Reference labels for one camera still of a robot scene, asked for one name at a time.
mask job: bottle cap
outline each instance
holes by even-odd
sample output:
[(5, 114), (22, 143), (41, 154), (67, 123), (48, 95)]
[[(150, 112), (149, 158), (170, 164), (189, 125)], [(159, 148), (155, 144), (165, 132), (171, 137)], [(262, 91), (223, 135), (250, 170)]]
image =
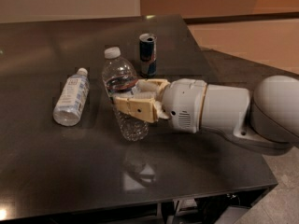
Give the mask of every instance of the bottle cap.
[(87, 76), (88, 71), (85, 68), (79, 68), (77, 74), (81, 73), (83, 76)]
[(121, 55), (121, 51), (120, 48), (114, 47), (110, 49), (105, 49), (104, 54), (106, 59), (114, 59)]

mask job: beige floor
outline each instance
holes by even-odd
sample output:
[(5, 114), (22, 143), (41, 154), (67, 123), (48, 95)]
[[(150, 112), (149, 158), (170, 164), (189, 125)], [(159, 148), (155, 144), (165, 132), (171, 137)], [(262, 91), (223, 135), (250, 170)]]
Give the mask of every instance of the beige floor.
[[(202, 49), (215, 49), (299, 74), (299, 20), (189, 26)], [(237, 224), (299, 223), (299, 149), (264, 156), (278, 186)]]

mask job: table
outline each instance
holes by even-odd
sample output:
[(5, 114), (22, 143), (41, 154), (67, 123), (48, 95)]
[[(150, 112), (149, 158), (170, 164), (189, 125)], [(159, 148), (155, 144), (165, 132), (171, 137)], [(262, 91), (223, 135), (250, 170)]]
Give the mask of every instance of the table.
[[(256, 84), (254, 74), (242, 75), (252, 67), (247, 61), (229, 75), (216, 69), (179, 15), (0, 24), (3, 219), (67, 223), (98, 212), (102, 217), (152, 209), (156, 216), (164, 217), (160, 209), (173, 216), (177, 209), (169, 212), (167, 206), (179, 200), (251, 193), (252, 204), (277, 184), (261, 154), (216, 134), (176, 133), (160, 120), (142, 141), (122, 138), (98, 76), (104, 49), (113, 45), (138, 71), (143, 33), (158, 37), (157, 77), (249, 89)], [(265, 76), (283, 73), (260, 66)], [(89, 70), (89, 97), (80, 123), (63, 127), (52, 111), (67, 77), (79, 67)]]

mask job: can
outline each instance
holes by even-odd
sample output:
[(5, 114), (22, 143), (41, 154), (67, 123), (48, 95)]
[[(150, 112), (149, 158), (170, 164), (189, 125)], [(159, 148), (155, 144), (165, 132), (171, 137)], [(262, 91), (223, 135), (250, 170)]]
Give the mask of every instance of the can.
[(151, 78), (156, 75), (157, 36), (143, 34), (139, 37), (141, 76)]

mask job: clear plastic bottle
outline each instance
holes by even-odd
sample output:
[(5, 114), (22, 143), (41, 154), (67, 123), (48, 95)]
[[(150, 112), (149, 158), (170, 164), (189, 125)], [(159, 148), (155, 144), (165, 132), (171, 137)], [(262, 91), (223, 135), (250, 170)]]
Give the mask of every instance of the clear plastic bottle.
[(143, 139), (149, 131), (148, 123), (118, 111), (113, 105), (114, 96), (133, 97), (134, 93), (138, 93), (136, 71), (131, 63), (121, 56), (118, 47), (106, 49), (105, 58), (102, 79), (111, 99), (121, 133), (129, 141)]
[(79, 68), (77, 73), (66, 81), (53, 111), (56, 122), (64, 126), (73, 126), (80, 121), (90, 88), (87, 75), (86, 69)]

